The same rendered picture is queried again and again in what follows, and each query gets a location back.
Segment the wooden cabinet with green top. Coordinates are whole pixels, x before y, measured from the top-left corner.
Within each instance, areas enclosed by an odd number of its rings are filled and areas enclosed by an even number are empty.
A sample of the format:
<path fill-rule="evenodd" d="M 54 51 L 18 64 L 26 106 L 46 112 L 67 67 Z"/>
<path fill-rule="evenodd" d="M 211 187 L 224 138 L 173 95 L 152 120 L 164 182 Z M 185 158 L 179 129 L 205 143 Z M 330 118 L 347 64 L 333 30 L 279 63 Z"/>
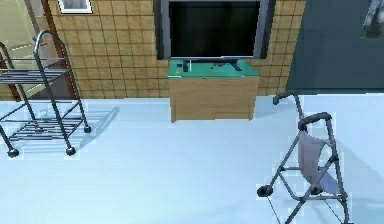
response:
<path fill-rule="evenodd" d="M 229 63 L 170 61 L 171 122 L 178 120 L 248 119 L 254 108 L 260 74 L 245 61 Z"/>

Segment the grey metal wheeled rack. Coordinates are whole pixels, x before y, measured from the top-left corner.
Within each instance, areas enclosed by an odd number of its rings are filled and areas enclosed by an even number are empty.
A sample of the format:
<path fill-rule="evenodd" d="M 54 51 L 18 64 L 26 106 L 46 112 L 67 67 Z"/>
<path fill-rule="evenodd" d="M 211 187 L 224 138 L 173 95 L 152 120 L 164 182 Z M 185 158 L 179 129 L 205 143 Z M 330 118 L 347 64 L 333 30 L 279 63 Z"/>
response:
<path fill-rule="evenodd" d="M 62 55 L 58 58 L 42 58 L 40 56 L 41 42 L 49 34 L 54 42 L 61 48 Z M 76 149 L 70 143 L 70 136 L 83 124 L 84 132 L 90 133 L 82 100 L 76 85 L 73 69 L 67 54 L 64 42 L 57 34 L 50 30 L 42 30 L 33 37 L 33 56 L 28 58 L 14 58 L 9 55 L 8 49 L 0 42 L 1 64 L 6 68 L 0 69 L 0 84 L 15 84 L 21 92 L 22 102 L 12 111 L 0 117 L 0 135 L 6 144 L 7 154 L 10 158 L 17 157 L 19 150 L 12 143 L 22 140 L 42 141 L 63 139 L 66 144 L 66 154 L 72 156 Z M 51 83 L 67 76 L 74 91 L 75 103 L 64 114 L 58 109 L 60 100 L 54 97 Z M 39 118 L 35 116 L 32 103 L 24 91 L 24 84 L 43 84 L 47 90 L 47 102 L 51 104 L 54 116 Z"/>

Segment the grey wheeled walker frame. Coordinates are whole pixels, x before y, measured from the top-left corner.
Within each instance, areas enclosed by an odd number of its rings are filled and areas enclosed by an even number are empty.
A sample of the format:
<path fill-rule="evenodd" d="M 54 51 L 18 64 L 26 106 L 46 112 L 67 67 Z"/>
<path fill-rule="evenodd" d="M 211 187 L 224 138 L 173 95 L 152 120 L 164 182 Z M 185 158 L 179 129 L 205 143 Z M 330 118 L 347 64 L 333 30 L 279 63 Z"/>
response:
<path fill-rule="evenodd" d="M 282 99 L 289 96 L 294 98 L 299 115 L 297 124 L 298 134 L 284 159 L 279 164 L 270 183 L 260 186 L 257 189 L 257 195 L 261 198 L 269 198 L 274 192 L 273 186 L 276 180 L 280 179 L 291 198 L 298 202 L 284 224 L 290 224 L 307 201 L 327 202 L 328 200 L 337 200 L 341 204 L 344 219 L 341 220 L 334 213 L 340 224 L 354 224 L 350 220 L 347 205 L 348 195 L 345 191 L 341 175 L 339 154 L 332 127 L 332 116 L 328 112 L 319 112 L 305 116 L 299 96 L 294 91 L 286 91 L 275 95 L 273 97 L 273 104 L 278 105 Z M 308 133 L 307 126 L 320 120 L 325 121 L 328 134 L 327 139 L 316 138 Z M 293 193 L 283 176 L 285 171 L 299 171 L 310 184 L 303 196 L 297 196 Z"/>

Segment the black flat television set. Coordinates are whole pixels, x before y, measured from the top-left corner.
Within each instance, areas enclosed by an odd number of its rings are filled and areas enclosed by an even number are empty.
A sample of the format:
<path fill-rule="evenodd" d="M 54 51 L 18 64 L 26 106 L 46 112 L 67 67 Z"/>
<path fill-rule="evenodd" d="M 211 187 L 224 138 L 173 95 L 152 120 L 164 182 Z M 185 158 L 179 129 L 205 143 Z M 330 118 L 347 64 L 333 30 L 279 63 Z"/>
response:
<path fill-rule="evenodd" d="M 159 60 L 265 59 L 277 0 L 153 0 Z"/>

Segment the brown framed room door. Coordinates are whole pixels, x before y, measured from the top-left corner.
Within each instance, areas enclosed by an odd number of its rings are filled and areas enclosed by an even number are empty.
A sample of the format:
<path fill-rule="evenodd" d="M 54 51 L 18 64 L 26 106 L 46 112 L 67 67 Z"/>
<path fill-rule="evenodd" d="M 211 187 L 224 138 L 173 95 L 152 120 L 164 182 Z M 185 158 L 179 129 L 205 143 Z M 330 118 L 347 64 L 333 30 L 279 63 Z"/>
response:
<path fill-rule="evenodd" d="M 33 56 L 32 36 L 41 30 L 56 32 L 48 0 L 0 0 L 0 42 L 8 48 L 11 56 L 27 58 Z M 60 45 L 50 35 L 41 42 L 42 58 L 62 56 Z M 59 99 L 74 99 L 74 91 L 68 75 L 50 84 L 53 95 Z M 44 85 L 26 84 L 27 96 L 33 99 L 48 97 Z M 21 100 L 21 93 L 15 85 L 0 84 L 0 100 Z"/>

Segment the white framed wall picture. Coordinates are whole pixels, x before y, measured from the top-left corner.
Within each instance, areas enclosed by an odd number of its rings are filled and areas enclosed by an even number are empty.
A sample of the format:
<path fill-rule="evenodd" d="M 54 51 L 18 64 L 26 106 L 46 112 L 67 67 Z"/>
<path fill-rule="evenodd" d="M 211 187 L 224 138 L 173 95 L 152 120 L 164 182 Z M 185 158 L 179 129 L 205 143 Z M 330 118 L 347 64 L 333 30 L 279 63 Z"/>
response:
<path fill-rule="evenodd" d="M 90 14 L 90 0 L 58 0 L 60 11 L 64 14 Z"/>

